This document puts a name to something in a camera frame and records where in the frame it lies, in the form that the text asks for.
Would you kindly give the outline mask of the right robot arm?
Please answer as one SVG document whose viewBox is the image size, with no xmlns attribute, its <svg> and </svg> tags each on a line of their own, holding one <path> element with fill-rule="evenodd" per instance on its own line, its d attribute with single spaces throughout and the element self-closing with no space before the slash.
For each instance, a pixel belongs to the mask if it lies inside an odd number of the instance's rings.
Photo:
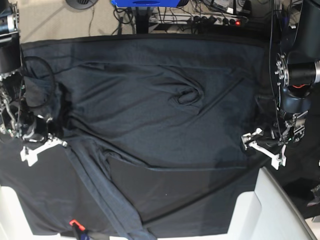
<svg viewBox="0 0 320 240">
<path fill-rule="evenodd" d="M 30 143 L 58 141 L 61 134 L 52 118 L 34 113 L 51 102 L 56 80 L 44 59 L 23 55 L 19 18 L 17 4 L 7 0 L 0 2 L 0 132 Z M 29 106 L 25 98 L 27 61 L 38 61 L 49 73 L 50 93 L 38 106 Z"/>
</svg>

